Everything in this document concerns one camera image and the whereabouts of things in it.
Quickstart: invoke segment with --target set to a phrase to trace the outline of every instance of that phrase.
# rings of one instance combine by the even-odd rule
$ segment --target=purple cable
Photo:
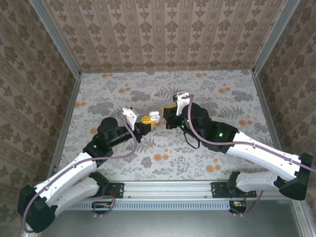
[[[284,159],[284,160],[286,160],[286,161],[288,161],[288,162],[290,162],[290,163],[293,163],[293,164],[296,164],[296,165],[298,165],[298,166],[300,166],[300,167],[302,167],[302,168],[305,168],[305,169],[307,169],[307,170],[309,170],[309,171],[311,171],[311,172],[313,172],[313,173],[316,173],[316,170],[314,170],[314,169],[312,169],[312,168],[310,168],[310,167],[308,167],[308,166],[306,166],[306,165],[304,165],[304,164],[301,164],[301,163],[299,163],[299,162],[297,162],[297,161],[295,161],[295,160],[292,160],[292,159],[290,159],[290,158],[288,158],[288,157],[285,157],[285,156],[283,156],[283,155],[280,155],[279,153],[276,153],[276,152],[274,152],[274,151],[271,151],[271,150],[269,150],[268,148],[262,147],[262,146],[260,146],[260,145],[256,145],[255,143],[251,143],[251,142],[211,142],[211,141],[208,141],[208,140],[202,138],[202,137],[195,131],[195,129],[194,129],[194,127],[193,127],[193,124],[192,124],[192,120],[191,120],[191,110],[192,110],[192,103],[193,103],[194,95],[184,96],[184,97],[182,97],[182,98],[183,98],[183,99],[188,99],[188,98],[190,99],[189,108],[188,108],[188,120],[189,120],[190,129],[191,129],[192,133],[193,133],[199,140],[201,140],[202,142],[207,143],[207,144],[210,144],[210,145],[214,145],[214,146],[218,146],[218,145],[222,145],[222,146],[223,146],[223,145],[248,145],[248,146],[256,147],[256,148],[259,148],[259,149],[261,149],[261,150],[263,150],[263,151],[265,151],[265,152],[268,152],[268,153],[270,153],[270,154],[272,154],[272,155],[275,155],[275,156],[277,156],[277,157],[280,157],[280,158],[282,158],[282,159]]]
[[[250,213],[253,212],[253,211],[256,209],[256,207],[258,206],[258,204],[259,204],[259,202],[260,202],[260,199],[262,198],[262,195],[263,195],[263,191],[261,191],[261,193],[259,194],[258,199],[257,199],[256,203],[253,205],[253,207],[252,207],[250,210],[248,210],[248,211],[246,211],[246,212],[244,212],[244,213],[240,213],[239,211],[237,211],[236,209],[233,209],[233,208],[231,208],[231,210],[235,211],[236,213],[238,213],[238,214],[240,214],[240,215],[247,215],[247,214],[250,214]]]
[[[37,194],[34,195],[34,197],[30,200],[30,202],[28,203],[28,205],[26,206],[25,208],[25,211],[24,211],[24,214],[23,214],[23,230],[26,232],[26,233],[33,233],[33,231],[29,231],[26,227],[26,216],[28,214],[28,211],[31,207],[31,205],[33,204],[33,202],[35,201],[35,199],[40,196],[46,189],[48,189],[56,180],[58,180],[60,177],[62,177],[64,174],[66,174],[69,170],[73,169],[74,167],[80,165],[81,163],[84,163],[84,162],[87,162],[87,161],[95,161],[95,160],[102,160],[102,159],[121,159],[121,158],[125,158],[125,157],[128,157],[132,154],[135,153],[136,149],[137,149],[137,140],[136,140],[136,137],[133,133],[133,131],[129,128],[129,126],[126,124],[125,122],[125,125],[126,129],[129,131],[129,133],[132,135],[133,137],[133,141],[135,143],[135,146],[134,146],[134,149],[126,154],[126,155],[123,155],[123,156],[118,156],[118,157],[97,157],[97,158],[88,158],[88,159],[83,159],[77,163],[75,163],[74,165],[68,167],[67,169],[65,169],[63,172],[61,172],[59,175],[56,176],[56,178],[54,178],[52,181],[50,181],[44,188],[42,188]]]
[[[102,214],[103,216],[105,216],[105,215],[107,215],[107,214],[113,209],[113,207],[115,206],[116,199],[115,199],[114,196],[89,197],[89,198],[86,198],[86,200],[95,200],[95,199],[101,199],[101,198],[111,198],[111,199],[113,200],[113,203],[112,203],[112,205],[110,206],[110,208],[109,208],[104,214]],[[97,215],[97,213],[95,213],[95,208],[96,208],[97,206],[100,206],[100,205],[102,205],[102,204],[96,204],[96,205],[93,206],[92,212],[93,212],[94,215]]]

